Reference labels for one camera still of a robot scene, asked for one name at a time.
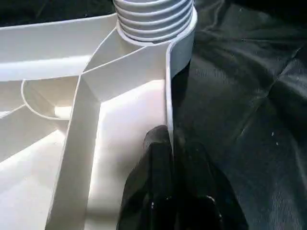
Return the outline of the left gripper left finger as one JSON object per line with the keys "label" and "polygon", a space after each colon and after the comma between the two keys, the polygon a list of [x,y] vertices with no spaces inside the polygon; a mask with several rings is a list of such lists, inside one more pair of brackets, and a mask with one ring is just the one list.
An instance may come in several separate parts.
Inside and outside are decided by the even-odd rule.
{"label": "left gripper left finger", "polygon": [[167,127],[156,126],[146,133],[143,155],[125,182],[117,229],[174,229],[173,166]]}

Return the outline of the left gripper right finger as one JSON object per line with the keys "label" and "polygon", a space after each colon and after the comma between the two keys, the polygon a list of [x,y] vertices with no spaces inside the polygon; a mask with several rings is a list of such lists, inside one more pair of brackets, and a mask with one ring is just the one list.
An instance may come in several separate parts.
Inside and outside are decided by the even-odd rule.
{"label": "left gripper right finger", "polygon": [[205,147],[174,133],[180,230],[247,230],[245,214],[226,175]]}

